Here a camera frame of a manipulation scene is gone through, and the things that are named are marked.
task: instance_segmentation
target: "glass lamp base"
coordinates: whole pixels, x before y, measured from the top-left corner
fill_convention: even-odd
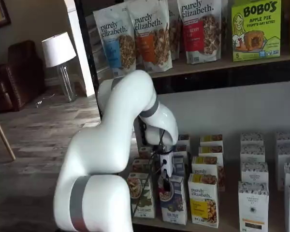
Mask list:
[[[66,63],[57,66],[60,85],[67,102],[72,102],[76,99],[74,82],[69,79],[68,65]]]

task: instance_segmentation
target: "table lamp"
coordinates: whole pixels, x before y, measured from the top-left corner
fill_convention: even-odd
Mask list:
[[[42,41],[42,47],[45,57],[46,67],[57,66],[60,84],[68,102],[76,98],[73,81],[70,81],[68,75],[68,64],[70,59],[76,56],[73,45],[67,32],[54,35]]]

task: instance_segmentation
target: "white lampshade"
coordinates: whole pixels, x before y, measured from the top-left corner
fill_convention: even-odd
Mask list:
[[[76,56],[67,32],[43,40],[42,47],[48,68],[60,65]]]

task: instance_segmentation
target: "gray band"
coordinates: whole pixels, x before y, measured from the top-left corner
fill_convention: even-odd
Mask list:
[[[88,232],[83,217],[83,195],[85,191],[86,184],[89,180],[90,176],[81,176],[79,177],[71,191],[70,196],[70,217],[71,222],[74,226],[74,228],[77,231],[84,231]]]
[[[156,98],[156,101],[155,101],[154,105],[149,110],[142,111],[140,113],[140,116],[141,117],[150,117],[150,116],[152,116],[157,111],[158,106],[159,106],[159,101],[158,101],[158,98]]]
[[[121,79],[122,79],[122,77],[113,79],[111,90],[113,90],[113,88],[115,88],[115,86],[121,81]]]

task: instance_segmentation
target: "black cable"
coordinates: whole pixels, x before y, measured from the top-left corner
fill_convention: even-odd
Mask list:
[[[161,134],[161,136],[160,136],[160,140],[159,140],[159,144],[158,144],[158,146],[160,146],[160,145],[163,144],[162,139],[163,139],[164,133],[165,133],[165,130],[163,130],[163,132],[162,132],[162,134]],[[157,151],[154,151],[154,152],[153,152],[153,154],[152,154],[152,155],[150,156],[150,158],[149,158],[149,161],[148,161],[148,164],[147,164],[147,165],[150,165],[150,161],[153,160],[153,158],[154,158],[155,155],[157,155],[157,154],[158,154]],[[139,199],[138,199],[138,201],[137,201],[137,204],[136,204],[136,206],[135,206],[135,209],[134,209],[134,211],[133,211],[133,213],[132,213],[132,218],[134,217],[134,215],[135,215],[135,213],[136,213],[137,207],[139,206],[139,203],[140,203],[140,200],[141,200],[141,196],[142,196],[142,194],[143,194],[143,191],[144,191],[144,189],[145,189],[146,184],[148,183],[148,180],[149,180],[150,176],[153,175],[153,174],[156,175],[156,174],[161,170],[161,168],[162,168],[163,165],[164,165],[164,164],[162,164],[162,165],[160,166],[160,168],[158,168],[158,170],[155,171],[155,172],[152,174],[152,173],[151,173],[151,169],[152,169],[152,165],[153,165],[153,164],[154,164],[154,162],[152,162],[152,163],[151,163],[151,166],[149,167],[148,176],[147,176],[147,178],[146,178],[145,184],[144,184],[143,187],[142,187],[141,195],[140,195],[140,197],[139,197]]]

